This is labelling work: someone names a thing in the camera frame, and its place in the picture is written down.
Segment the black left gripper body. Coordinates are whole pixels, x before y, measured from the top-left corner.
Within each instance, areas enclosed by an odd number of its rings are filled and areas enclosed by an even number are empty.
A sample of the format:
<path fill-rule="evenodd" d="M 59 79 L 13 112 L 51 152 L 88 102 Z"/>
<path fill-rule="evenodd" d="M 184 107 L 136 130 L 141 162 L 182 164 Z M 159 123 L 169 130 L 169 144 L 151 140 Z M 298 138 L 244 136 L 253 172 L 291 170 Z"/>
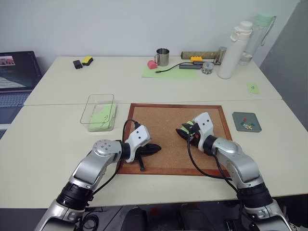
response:
<path fill-rule="evenodd" d="M 135 159 L 138 159 L 139 156 L 147 155 L 148 145 L 140 146 L 135 152 Z"/>

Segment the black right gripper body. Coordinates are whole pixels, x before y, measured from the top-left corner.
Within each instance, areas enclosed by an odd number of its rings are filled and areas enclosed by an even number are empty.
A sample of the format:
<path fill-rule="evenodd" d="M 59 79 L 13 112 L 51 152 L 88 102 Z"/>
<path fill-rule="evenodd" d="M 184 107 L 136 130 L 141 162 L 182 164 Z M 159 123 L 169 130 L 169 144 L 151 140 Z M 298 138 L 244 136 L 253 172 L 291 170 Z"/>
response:
<path fill-rule="evenodd" d="M 200 128 L 197 123 L 189 127 L 190 144 L 192 146 L 198 146 L 200 142 Z"/>

